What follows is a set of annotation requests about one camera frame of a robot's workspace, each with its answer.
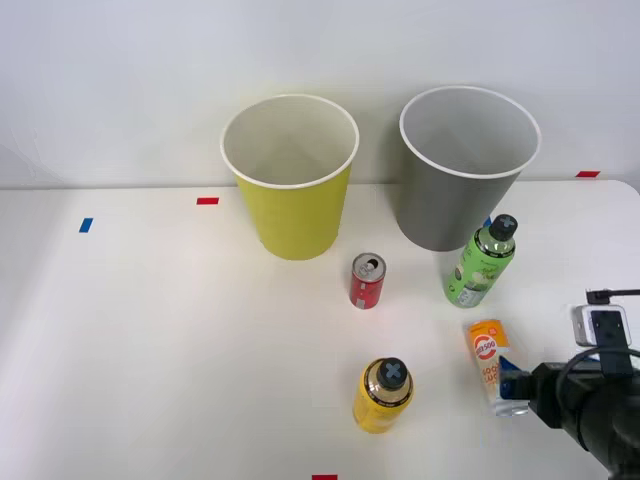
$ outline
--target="soda can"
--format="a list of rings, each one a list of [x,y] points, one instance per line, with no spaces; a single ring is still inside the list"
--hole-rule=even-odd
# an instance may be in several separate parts
[[[377,305],[387,265],[380,255],[361,253],[353,260],[351,269],[351,303],[367,310]]]
[[[467,340],[476,360],[491,409],[498,417],[511,417],[529,411],[527,401],[500,397],[500,357],[510,351],[509,339],[500,320],[484,320],[467,328]]]
[[[404,362],[379,358],[360,376],[353,417],[368,433],[384,433],[413,399],[413,379]]]

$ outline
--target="black nozzle cap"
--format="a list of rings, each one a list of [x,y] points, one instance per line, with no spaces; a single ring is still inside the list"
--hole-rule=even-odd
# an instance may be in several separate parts
[[[398,390],[407,380],[407,366],[399,358],[389,357],[382,360],[376,378],[382,388]]]
[[[504,213],[498,215],[491,222],[491,226],[489,227],[489,235],[500,242],[506,242],[513,237],[513,234],[516,233],[518,229],[518,222],[511,215],[506,215]]]

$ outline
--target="yellow paper cup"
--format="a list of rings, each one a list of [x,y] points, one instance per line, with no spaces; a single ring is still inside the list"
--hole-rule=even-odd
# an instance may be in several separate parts
[[[338,236],[360,134],[339,105],[311,95],[280,95],[236,115],[220,148],[263,245],[307,260]]]

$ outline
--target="blue tape marker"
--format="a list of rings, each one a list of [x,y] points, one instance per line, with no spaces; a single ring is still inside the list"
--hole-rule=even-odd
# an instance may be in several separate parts
[[[80,225],[79,233],[88,233],[92,223],[93,223],[93,218],[85,218],[82,221],[82,225]]]

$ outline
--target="white cup rim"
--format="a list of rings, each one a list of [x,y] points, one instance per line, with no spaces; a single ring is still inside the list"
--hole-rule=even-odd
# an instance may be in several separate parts
[[[327,105],[331,105],[332,107],[336,108],[338,111],[340,111],[346,118],[347,120],[349,120],[349,123],[351,123],[351,126],[353,127],[353,131],[355,133],[355,141],[353,142],[353,150],[351,151],[351,154],[349,155],[349,157],[347,158],[347,160],[340,165],[339,168],[337,168],[336,170],[334,170],[333,172],[331,172],[329,175],[325,175],[324,177],[318,178],[316,180],[313,180],[311,182],[306,182],[306,183],[297,183],[297,184],[293,184],[293,185],[279,185],[276,183],[267,183],[267,182],[262,182],[260,180],[256,180],[255,178],[251,178],[250,176],[242,173],[240,170],[238,170],[230,161],[229,158],[227,157],[227,152],[224,148],[224,139],[225,136],[227,134],[227,130],[229,129],[229,127],[231,126],[231,124],[240,116],[242,115],[244,112],[246,112],[247,110],[260,105],[262,103],[266,103],[269,101],[272,101],[276,98],[283,98],[283,97],[303,97],[303,98],[307,98],[307,99],[311,99],[311,100],[317,100],[323,103],[326,103]],[[318,97],[316,95],[308,95],[306,93],[284,93],[281,95],[275,95],[273,97],[269,97],[269,98],[265,98],[263,100],[260,100],[259,102],[256,102],[252,105],[249,105],[248,107],[242,109],[241,111],[239,111],[236,115],[233,116],[233,118],[231,120],[229,120],[229,122],[225,125],[224,129],[222,130],[222,134],[220,135],[220,151],[222,152],[222,159],[224,160],[224,163],[226,163],[227,167],[229,167],[229,169],[238,177],[242,178],[243,180],[246,180],[249,183],[252,183],[253,185],[258,185],[260,187],[264,187],[264,188],[271,188],[274,190],[298,190],[301,188],[308,188],[308,187],[313,187],[315,185],[320,185],[321,183],[325,183],[328,182],[329,180],[331,180],[332,178],[337,177],[338,175],[340,175],[342,172],[344,172],[347,168],[349,168],[349,166],[351,165],[351,163],[353,162],[354,157],[356,156],[356,153],[358,151],[358,147],[360,146],[360,131],[358,130],[358,125],[356,124],[356,121],[353,119],[353,117],[351,116],[351,114],[349,112],[347,112],[344,108],[342,108],[340,105],[338,105],[335,102],[332,102],[331,100],[327,100],[326,98],[322,98],[322,97]]]
[[[531,155],[531,157],[529,158],[529,160],[527,160],[525,163],[523,163],[522,165],[506,171],[506,172],[500,172],[500,173],[491,173],[491,174],[480,174],[480,173],[467,173],[467,172],[460,172],[458,170],[453,170],[451,168],[447,168],[443,165],[440,165],[436,162],[434,162],[433,160],[430,160],[429,158],[427,158],[425,155],[423,155],[422,153],[420,153],[418,151],[418,149],[416,147],[413,146],[413,144],[409,141],[409,139],[407,138],[407,135],[404,131],[404,117],[405,114],[407,113],[407,111],[409,110],[409,108],[411,107],[411,105],[413,105],[415,102],[417,102],[418,100],[420,100],[422,97],[441,91],[441,90],[475,90],[478,92],[483,92],[483,93],[488,93],[490,95],[493,95],[495,97],[498,97],[502,100],[505,100],[506,102],[509,102],[511,105],[513,105],[514,107],[516,107],[518,110],[520,110],[522,113],[525,114],[525,116],[529,119],[529,121],[531,122],[531,124],[533,125],[533,128],[536,132],[536,149],[533,152],[533,154]],[[409,147],[409,150],[411,150],[413,152],[413,154],[418,157],[420,160],[422,160],[423,162],[425,162],[426,164],[432,166],[433,168],[436,168],[442,172],[448,173],[450,175],[455,175],[456,177],[464,177],[464,178],[473,178],[473,179],[477,179],[477,180],[492,180],[495,178],[505,178],[505,177],[510,177],[512,175],[516,175],[518,173],[520,173],[522,170],[524,170],[527,165],[529,165],[531,162],[533,162],[533,160],[536,158],[536,156],[538,155],[538,152],[540,151],[540,145],[542,144],[542,133],[540,132],[540,127],[538,126],[538,122],[536,122],[536,119],[533,118],[533,115],[531,115],[526,108],[524,108],[522,105],[520,105],[518,102],[510,99],[509,97],[507,97],[506,95],[503,95],[501,93],[498,92],[494,92],[493,90],[489,90],[487,88],[482,88],[482,87],[474,87],[474,86],[470,86],[470,85],[447,85],[444,87],[437,87],[437,88],[432,88],[431,90],[427,90],[426,92],[422,92],[419,93],[418,95],[416,95],[415,97],[413,97],[409,103],[407,103],[405,105],[405,107],[402,109],[402,113],[400,114],[400,134],[402,135],[402,139],[404,140],[405,145],[407,145],[407,147]]]

